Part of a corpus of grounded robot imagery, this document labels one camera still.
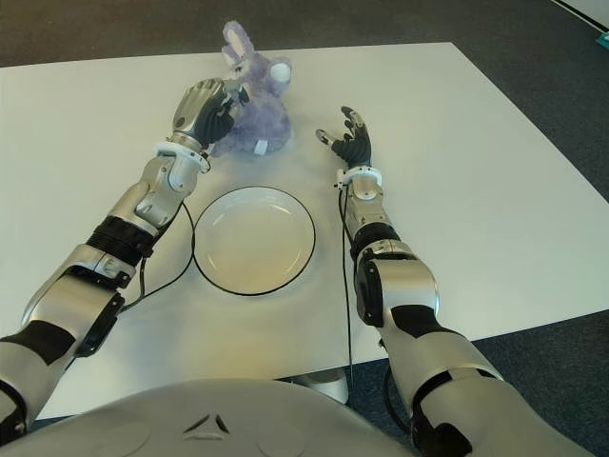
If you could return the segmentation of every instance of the white plate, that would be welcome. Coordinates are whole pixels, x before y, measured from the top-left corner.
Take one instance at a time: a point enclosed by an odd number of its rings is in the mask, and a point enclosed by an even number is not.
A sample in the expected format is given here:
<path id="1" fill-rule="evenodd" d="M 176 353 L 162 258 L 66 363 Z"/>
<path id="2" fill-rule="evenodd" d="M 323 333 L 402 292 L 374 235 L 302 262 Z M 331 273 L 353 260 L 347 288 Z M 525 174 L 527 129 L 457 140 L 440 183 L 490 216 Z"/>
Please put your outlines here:
<path id="1" fill-rule="evenodd" d="M 315 228 L 305 207 L 272 188 L 233 190 L 211 203 L 196 227 L 195 260 L 214 286 L 261 295 L 306 267 Z"/>

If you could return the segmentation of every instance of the purple plush bunny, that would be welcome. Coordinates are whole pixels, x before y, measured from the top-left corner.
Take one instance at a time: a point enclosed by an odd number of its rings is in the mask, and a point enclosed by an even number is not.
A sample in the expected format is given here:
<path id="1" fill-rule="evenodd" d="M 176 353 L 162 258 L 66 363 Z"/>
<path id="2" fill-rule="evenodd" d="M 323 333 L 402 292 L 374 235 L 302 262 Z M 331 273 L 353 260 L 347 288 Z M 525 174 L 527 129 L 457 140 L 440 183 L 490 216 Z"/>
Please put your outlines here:
<path id="1" fill-rule="evenodd" d="M 289 86 L 292 68 L 287 58 L 268 60 L 254 51 L 246 31 L 238 22 L 226 23 L 227 45 L 222 54 L 230 65 L 225 79 L 241 82 L 249 95 L 233 130 L 214 146 L 212 155 L 244 152 L 265 155 L 281 149 L 291 129 L 281 97 Z"/>

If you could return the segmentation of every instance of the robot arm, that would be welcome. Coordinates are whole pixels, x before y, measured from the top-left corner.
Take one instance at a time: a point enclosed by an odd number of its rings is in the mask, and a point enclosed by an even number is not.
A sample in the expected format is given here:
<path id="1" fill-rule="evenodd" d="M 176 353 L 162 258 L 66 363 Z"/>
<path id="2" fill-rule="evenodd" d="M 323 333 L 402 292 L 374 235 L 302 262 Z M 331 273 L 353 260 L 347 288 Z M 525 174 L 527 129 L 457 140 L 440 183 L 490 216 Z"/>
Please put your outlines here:
<path id="1" fill-rule="evenodd" d="M 245 102 L 245 91 L 221 79 L 186 92 L 140 181 L 34 294 L 22 329 L 0 339 L 0 445 L 26 432 L 75 358 L 102 345 L 125 302 L 117 289 L 152 254 L 198 173 L 209 171 L 209 145 L 232 129 L 235 99 Z"/>
<path id="2" fill-rule="evenodd" d="M 425 456 L 590 455 L 543 422 L 465 337 L 438 323 L 436 280 L 384 212 L 362 117 L 342 111 L 351 134 L 316 134 L 348 166 L 337 187 L 346 189 L 358 313 L 381 334 L 417 448 Z"/>

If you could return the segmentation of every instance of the silver robotic finger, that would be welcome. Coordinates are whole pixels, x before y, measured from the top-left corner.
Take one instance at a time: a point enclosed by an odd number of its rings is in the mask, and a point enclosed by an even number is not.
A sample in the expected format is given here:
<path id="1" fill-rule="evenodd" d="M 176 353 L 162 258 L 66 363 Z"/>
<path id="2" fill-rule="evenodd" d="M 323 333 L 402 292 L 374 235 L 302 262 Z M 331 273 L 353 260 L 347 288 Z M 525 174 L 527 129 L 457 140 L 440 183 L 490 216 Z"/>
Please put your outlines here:
<path id="1" fill-rule="evenodd" d="M 330 135 L 327 131 L 322 130 L 322 129 L 315 130 L 315 136 L 317 136 L 318 140 L 320 140 L 325 145 L 328 145 L 331 149 L 332 149 L 332 145 L 335 142 L 339 141 L 338 138 Z"/>

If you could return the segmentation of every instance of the table leg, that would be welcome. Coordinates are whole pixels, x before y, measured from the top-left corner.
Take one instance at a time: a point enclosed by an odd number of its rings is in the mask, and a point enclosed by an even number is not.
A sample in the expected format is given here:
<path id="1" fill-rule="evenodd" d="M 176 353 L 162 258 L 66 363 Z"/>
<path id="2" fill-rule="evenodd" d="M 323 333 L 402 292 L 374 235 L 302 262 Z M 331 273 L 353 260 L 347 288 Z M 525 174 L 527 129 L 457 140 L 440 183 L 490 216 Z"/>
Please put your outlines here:
<path id="1" fill-rule="evenodd" d="M 342 368 L 326 369 L 295 376 L 293 381 L 301 386 L 317 390 L 342 404 L 345 404 L 349 399 L 349 387 Z"/>

